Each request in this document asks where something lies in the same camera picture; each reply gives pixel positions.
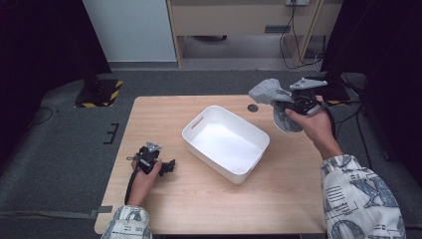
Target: person's right hand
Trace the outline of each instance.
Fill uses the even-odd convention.
[[[290,109],[286,109],[286,114],[304,129],[304,132],[312,141],[327,140],[333,137],[329,116],[322,109],[319,109],[312,117],[299,115]]]
[[[342,155],[342,150],[332,135],[331,127],[333,125],[331,125],[326,111],[319,109],[312,117],[306,117],[286,109],[286,114],[304,129],[308,138],[314,142],[322,159]]]

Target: gray fabric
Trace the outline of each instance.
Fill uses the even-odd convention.
[[[249,91],[249,96],[258,104],[266,104],[274,107],[274,123],[283,132],[302,131],[300,125],[291,120],[285,111],[275,104],[279,102],[292,102],[291,93],[284,90],[279,80],[266,79]]]

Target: printed shirt sleeve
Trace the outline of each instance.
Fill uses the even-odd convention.
[[[328,238],[406,238],[394,195],[354,156],[325,160],[321,176]]]
[[[141,207],[122,206],[105,229],[102,239],[152,239],[148,228],[149,215]]]

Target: white plastic bin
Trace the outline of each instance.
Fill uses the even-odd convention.
[[[205,109],[182,135],[191,153],[236,184],[246,180],[270,143],[264,131],[217,106]]]

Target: wrist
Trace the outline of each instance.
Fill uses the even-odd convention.
[[[314,141],[314,146],[319,151],[320,156],[323,160],[343,154],[340,146],[334,138],[328,138],[326,140],[316,140]]]

